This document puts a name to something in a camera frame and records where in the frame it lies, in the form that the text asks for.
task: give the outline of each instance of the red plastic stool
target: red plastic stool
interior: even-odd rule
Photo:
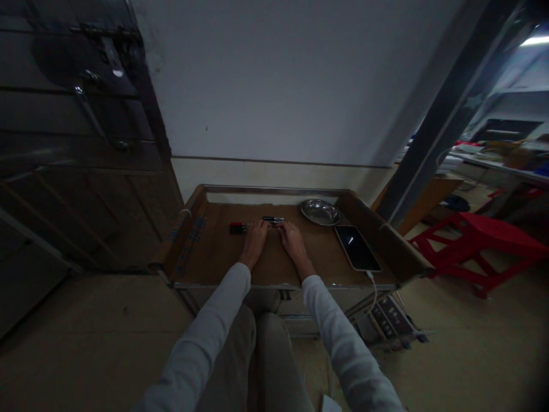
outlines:
[[[451,223],[462,232],[462,236],[458,239],[446,239],[434,234]],[[435,252],[428,240],[447,246]],[[467,279],[481,286],[477,296],[483,299],[488,296],[487,292],[549,255],[548,247],[519,228],[501,220],[472,213],[456,213],[417,235],[410,240],[410,243],[416,243],[419,251],[435,267],[436,271],[432,278],[445,273]],[[480,252],[487,248],[498,249],[524,259],[502,273],[498,273],[480,255]],[[458,266],[470,259],[478,263],[486,276]]]

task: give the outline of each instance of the smartphone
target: smartphone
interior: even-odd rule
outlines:
[[[355,226],[334,226],[339,243],[343,247],[354,270],[380,272],[381,265],[372,253],[362,233]]]

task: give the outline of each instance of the white long-sleeve shirt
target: white long-sleeve shirt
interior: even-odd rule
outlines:
[[[233,319],[250,290],[250,270],[236,263],[174,346],[162,376],[134,410],[191,411],[212,374]],[[319,326],[347,404],[353,411],[403,411],[389,379],[319,276],[303,282],[305,305]]]

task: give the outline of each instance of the finger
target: finger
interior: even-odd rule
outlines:
[[[280,238],[282,239],[282,245],[286,245],[286,232],[281,227],[276,228],[280,232]]]

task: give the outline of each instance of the stainless steel bowl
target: stainless steel bowl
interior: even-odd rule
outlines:
[[[341,218],[334,206],[318,199],[305,200],[301,203],[301,213],[311,222],[322,226],[334,226]]]

